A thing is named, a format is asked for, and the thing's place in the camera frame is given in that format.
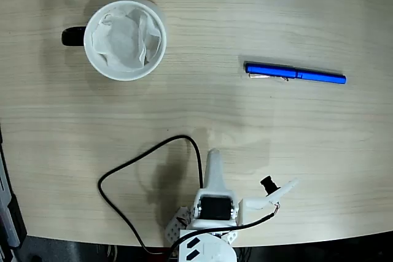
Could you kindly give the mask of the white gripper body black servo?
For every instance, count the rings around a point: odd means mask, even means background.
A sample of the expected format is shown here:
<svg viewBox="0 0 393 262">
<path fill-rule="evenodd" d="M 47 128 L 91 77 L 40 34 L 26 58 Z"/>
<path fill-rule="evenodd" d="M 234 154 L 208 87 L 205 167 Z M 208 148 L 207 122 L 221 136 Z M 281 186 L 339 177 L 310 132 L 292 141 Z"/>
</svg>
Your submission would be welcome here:
<svg viewBox="0 0 393 262">
<path fill-rule="evenodd" d="M 236 226 L 238 205 L 229 196 L 203 195 L 192 213 L 192 229 Z"/>
</svg>

